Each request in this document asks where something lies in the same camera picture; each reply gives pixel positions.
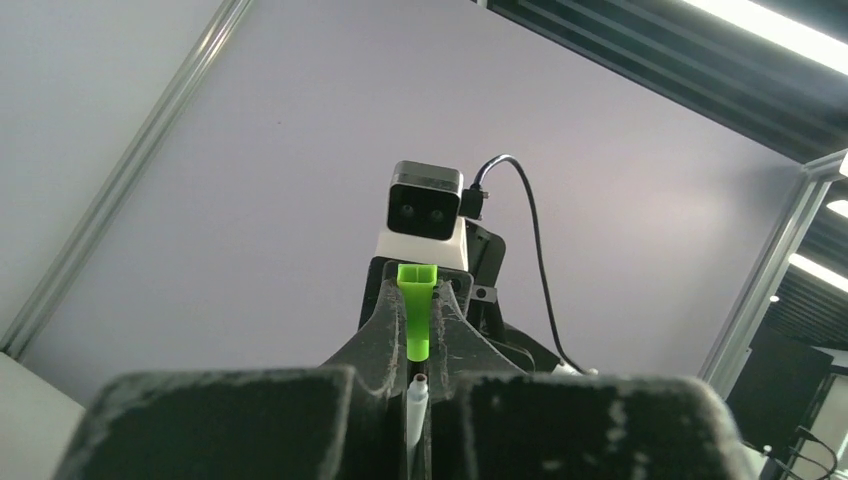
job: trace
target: dark ceiling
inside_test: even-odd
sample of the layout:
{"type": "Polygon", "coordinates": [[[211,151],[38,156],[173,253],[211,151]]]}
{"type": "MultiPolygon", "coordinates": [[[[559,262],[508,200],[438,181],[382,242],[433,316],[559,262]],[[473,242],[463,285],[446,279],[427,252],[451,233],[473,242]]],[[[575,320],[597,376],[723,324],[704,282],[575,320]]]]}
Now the dark ceiling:
{"type": "MultiPolygon", "coordinates": [[[[848,0],[756,0],[848,43],[848,0]]],[[[488,0],[488,8],[795,161],[848,147],[848,76],[672,0],[488,0]]],[[[834,184],[827,202],[848,199],[834,184]]],[[[819,212],[798,253],[848,277],[848,219],[819,212]]],[[[848,350],[848,294],[790,267],[766,325],[848,350]]]]}

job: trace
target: green plastic part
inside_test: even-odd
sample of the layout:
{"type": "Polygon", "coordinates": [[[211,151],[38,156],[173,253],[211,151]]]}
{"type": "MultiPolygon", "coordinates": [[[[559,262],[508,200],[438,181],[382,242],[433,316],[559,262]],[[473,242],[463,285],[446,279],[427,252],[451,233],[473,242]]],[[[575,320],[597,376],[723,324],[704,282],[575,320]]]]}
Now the green plastic part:
{"type": "Polygon", "coordinates": [[[406,306],[406,358],[423,362],[430,357],[430,304],[439,267],[398,265],[398,287],[406,306]]]}

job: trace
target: light fixture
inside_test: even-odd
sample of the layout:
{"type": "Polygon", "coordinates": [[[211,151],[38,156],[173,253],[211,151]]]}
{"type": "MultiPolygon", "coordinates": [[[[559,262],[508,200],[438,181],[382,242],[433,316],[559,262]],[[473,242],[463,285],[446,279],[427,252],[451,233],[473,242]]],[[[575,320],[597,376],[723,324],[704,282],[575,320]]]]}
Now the light fixture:
{"type": "Polygon", "coordinates": [[[827,204],[827,208],[842,215],[843,217],[848,217],[848,200],[836,200],[835,202],[830,202],[827,204]]]}
{"type": "Polygon", "coordinates": [[[822,267],[809,258],[793,253],[789,256],[789,263],[818,278],[819,280],[827,282],[843,292],[848,293],[848,278],[822,267]]]}
{"type": "Polygon", "coordinates": [[[748,0],[683,0],[787,50],[848,75],[848,45],[748,0]]]}

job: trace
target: metal strip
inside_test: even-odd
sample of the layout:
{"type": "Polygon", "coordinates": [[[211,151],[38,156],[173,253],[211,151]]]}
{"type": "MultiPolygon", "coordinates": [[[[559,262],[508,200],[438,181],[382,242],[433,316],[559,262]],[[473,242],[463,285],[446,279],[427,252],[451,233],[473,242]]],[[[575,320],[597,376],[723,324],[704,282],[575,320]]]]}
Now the metal strip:
{"type": "Polygon", "coordinates": [[[839,168],[848,149],[836,152],[804,166],[795,199],[790,204],[780,228],[769,242],[756,273],[743,290],[724,333],[716,340],[710,356],[701,369],[701,377],[722,398],[727,398],[735,383],[735,372],[744,362],[757,328],[768,308],[768,298],[777,291],[789,266],[789,255],[798,249],[815,217],[830,183],[840,178],[839,168]]]}
{"type": "Polygon", "coordinates": [[[151,110],[41,282],[0,341],[20,360],[109,228],[252,0],[224,0],[151,110]]]}

